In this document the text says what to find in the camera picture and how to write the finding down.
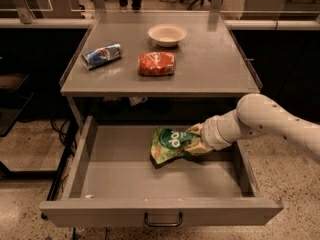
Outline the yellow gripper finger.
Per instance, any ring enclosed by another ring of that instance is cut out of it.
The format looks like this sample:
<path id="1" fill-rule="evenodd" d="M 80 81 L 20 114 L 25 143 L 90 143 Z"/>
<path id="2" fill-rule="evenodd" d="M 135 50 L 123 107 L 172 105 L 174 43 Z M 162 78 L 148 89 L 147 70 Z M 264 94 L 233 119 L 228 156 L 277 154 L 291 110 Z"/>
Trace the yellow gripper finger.
<path id="1" fill-rule="evenodd" d="M 200 136 L 200 135 L 201 135 L 202 128 L 203 128 L 203 124 L 202 124 L 202 123 L 197 123 L 197 124 L 189 127 L 189 128 L 186 130 L 186 132 L 187 132 L 187 133 L 195 134 L 195 135 L 197 135 L 197 136 Z"/>
<path id="2" fill-rule="evenodd" d="M 206 154 L 211 152 L 213 148 L 205 144 L 200 138 L 196 138 L 186 145 L 184 150 L 190 154 Z"/>

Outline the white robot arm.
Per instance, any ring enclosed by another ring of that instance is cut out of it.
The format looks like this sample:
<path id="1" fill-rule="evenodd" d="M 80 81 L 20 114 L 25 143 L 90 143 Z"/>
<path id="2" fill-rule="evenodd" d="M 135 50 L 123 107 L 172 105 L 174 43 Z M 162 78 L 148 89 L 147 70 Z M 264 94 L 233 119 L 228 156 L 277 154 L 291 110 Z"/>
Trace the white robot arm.
<path id="1" fill-rule="evenodd" d="M 300 147 L 320 162 L 320 126 L 290 114 L 262 94 L 243 96 L 234 110 L 210 117 L 188 132 L 196 135 L 185 147 L 191 154 L 222 150 L 238 140 L 271 134 Z"/>

